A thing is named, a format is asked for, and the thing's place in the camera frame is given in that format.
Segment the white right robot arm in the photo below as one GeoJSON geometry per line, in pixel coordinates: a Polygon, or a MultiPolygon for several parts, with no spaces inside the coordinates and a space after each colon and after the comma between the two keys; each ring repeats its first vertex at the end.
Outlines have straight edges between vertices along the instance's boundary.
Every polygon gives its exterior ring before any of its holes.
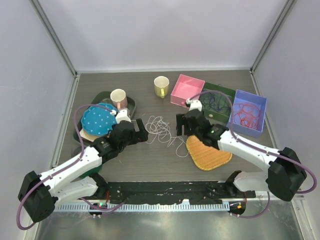
{"type": "Polygon", "coordinates": [[[269,191],[289,202],[307,178],[296,152],[266,147],[232,133],[220,124],[211,124],[203,112],[193,109],[176,115],[176,134],[195,136],[203,145],[236,155],[263,170],[261,176],[238,173],[226,184],[226,193],[233,198],[246,191],[269,191]]]}

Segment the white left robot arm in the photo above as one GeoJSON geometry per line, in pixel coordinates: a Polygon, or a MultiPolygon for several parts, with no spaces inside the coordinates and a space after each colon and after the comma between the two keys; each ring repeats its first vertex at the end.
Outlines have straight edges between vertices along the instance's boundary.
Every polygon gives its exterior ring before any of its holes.
{"type": "Polygon", "coordinates": [[[40,174],[27,173],[18,193],[18,209],[25,209],[32,222],[38,223],[67,202],[91,196],[102,199],[108,185],[98,173],[76,179],[116,158],[125,147],[147,141],[149,134],[140,118],[123,120],[112,128],[108,137],[97,138],[65,163],[40,174]]]}

